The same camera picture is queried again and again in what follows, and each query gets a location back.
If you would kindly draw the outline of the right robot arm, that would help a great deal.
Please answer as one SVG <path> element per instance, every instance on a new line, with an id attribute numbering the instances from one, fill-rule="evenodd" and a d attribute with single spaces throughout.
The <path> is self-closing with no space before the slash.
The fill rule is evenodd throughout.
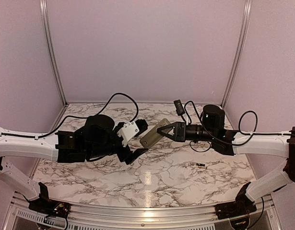
<path id="1" fill-rule="evenodd" d="M 200 124 L 174 122 L 157 129 L 157 133 L 175 142 L 206 141 L 222 155 L 271 155 L 284 162 L 256 181 L 244 185 L 232 203 L 231 210 L 241 215 L 257 199 L 295 183 L 295 127 L 280 133 L 243 132 L 224 127 L 225 112 L 216 105 L 205 105 L 198 116 Z"/>

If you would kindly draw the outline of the grey remote control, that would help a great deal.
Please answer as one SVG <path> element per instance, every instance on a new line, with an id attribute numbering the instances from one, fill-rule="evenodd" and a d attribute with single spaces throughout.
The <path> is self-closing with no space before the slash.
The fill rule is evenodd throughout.
<path id="1" fill-rule="evenodd" d="M 140 143 L 145 149 L 150 149 L 157 142 L 159 142 L 164 136 L 157 133 L 157 129 L 169 125 L 170 122 L 167 118 L 163 118 L 159 121 L 147 134 L 145 134 L 141 139 Z"/>

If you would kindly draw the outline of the aluminium frame post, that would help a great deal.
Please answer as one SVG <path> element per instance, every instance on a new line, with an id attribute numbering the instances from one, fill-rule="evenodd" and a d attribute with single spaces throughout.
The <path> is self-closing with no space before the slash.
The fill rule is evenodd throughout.
<path id="1" fill-rule="evenodd" d="M 246 42 L 246 37 L 248 34 L 252 2 L 253 2 L 252 0 L 246 0 L 244 4 L 240 33 L 239 33 L 239 38 L 238 38 L 237 46 L 236 46 L 236 52 L 235 52 L 233 64 L 230 70 L 228 82 L 224 91 L 224 95 L 222 97 L 222 102 L 221 102 L 222 108 L 225 108 L 227 106 L 230 94 L 232 92 L 233 84 L 237 76 L 239 63 L 241 60 L 242 52 Z"/>
<path id="2" fill-rule="evenodd" d="M 44 27 L 44 33 L 45 33 L 45 40 L 47 44 L 48 49 L 48 55 L 50 64 L 52 67 L 55 83 L 58 89 L 58 94 L 61 100 L 61 103 L 64 107 L 66 107 L 67 100 L 64 93 L 64 89 L 62 87 L 62 82 L 59 74 L 59 68 L 56 61 L 54 46 L 53 46 L 53 40 L 51 36 L 51 30 L 50 30 L 50 22 L 49 22 L 49 14 L 48 14 L 48 8 L 47 8 L 47 1 L 46 0 L 40 0 L 40 10 L 41 10 L 41 17 L 42 17 L 42 24 Z"/>

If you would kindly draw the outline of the left aluminium frame post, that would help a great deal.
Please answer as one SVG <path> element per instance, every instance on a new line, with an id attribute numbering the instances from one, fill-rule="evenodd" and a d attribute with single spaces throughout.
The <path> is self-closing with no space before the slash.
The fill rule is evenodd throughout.
<path id="1" fill-rule="evenodd" d="M 44 33 L 45 33 L 45 40 L 47 44 L 48 49 L 48 55 L 50 64 L 52 67 L 55 83 L 58 89 L 58 94 L 61 100 L 61 103 L 64 107 L 66 107 L 67 100 L 64 93 L 64 89 L 62 87 L 62 82 L 59 74 L 59 68 L 56 61 L 54 46 L 53 46 L 53 40 L 51 36 L 51 30 L 50 30 L 50 22 L 49 22 L 49 14 L 48 14 L 48 8 L 47 8 L 47 1 L 46 0 L 40 0 L 40 10 L 41 10 L 41 17 L 42 17 L 42 24 L 44 27 Z"/>

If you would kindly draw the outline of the front aluminium rail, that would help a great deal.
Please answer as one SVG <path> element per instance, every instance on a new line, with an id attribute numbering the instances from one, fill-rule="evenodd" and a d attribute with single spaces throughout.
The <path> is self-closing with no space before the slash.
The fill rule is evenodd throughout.
<path id="1" fill-rule="evenodd" d="M 217 205 L 188 207 L 111 207 L 71 203 L 67 219 L 46 217 L 28 208 L 16 192 L 4 230 L 282 230 L 271 196 L 255 212 L 223 217 Z"/>

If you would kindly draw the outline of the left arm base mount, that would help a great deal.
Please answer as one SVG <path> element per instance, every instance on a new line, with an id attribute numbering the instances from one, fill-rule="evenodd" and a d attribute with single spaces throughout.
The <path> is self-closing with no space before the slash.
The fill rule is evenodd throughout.
<path id="1" fill-rule="evenodd" d="M 46 214 L 49 217 L 66 219 L 70 210 L 70 203 L 49 198 L 47 187 L 39 182 L 40 192 L 36 200 L 29 200 L 29 209 Z"/>

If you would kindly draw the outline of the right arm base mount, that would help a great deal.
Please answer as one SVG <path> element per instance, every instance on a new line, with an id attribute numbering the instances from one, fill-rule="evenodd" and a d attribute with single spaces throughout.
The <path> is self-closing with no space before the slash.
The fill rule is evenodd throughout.
<path id="1" fill-rule="evenodd" d="M 218 219 L 233 218 L 257 211 L 254 202 L 233 201 L 215 205 Z"/>

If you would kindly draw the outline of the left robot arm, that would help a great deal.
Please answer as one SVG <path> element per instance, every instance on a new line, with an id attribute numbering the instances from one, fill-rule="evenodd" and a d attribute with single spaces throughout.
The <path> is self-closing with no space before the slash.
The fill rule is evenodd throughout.
<path id="1" fill-rule="evenodd" d="M 83 127 L 74 132 L 54 131 L 48 134 L 11 133 L 0 127 L 0 180 L 20 192 L 28 202 L 35 201 L 44 213 L 54 210 L 47 187 L 31 180 L 7 160 L 7 157 L 39 158 L 58 163 L 94 162 L 117 155 L 120 162 L 133 163 L 146 149 L 131 151 L 128 143 L 145 132 L 144 119 L 120 122 L 107 115 L 87 117 Z"/>

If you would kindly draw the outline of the right aluminium frame post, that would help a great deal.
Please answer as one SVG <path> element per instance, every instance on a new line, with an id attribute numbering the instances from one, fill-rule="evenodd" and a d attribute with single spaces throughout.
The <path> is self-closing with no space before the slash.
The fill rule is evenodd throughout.
<path id="1" fill-rule="evenodd" d="M 222 97 L 222 102 L 221 102 L 222 108 L 225 108 L 227 106 L 230 94 L 232 92 L 233 84 L 237 76 L 239 63 L 241 60 L 242 52 L 246 42 L 246 37 L 248 34 L 252 2 L 253 2 L 252 0 L 246 0 L 244 4 L 240 33 L 239 33 L 239 38 L 238 38 L 237 46 L 236 46 L 236 52 L 235 52 L 233 64 L 230 70 L 228 82 L 224 91 L 224 95 Z"/>

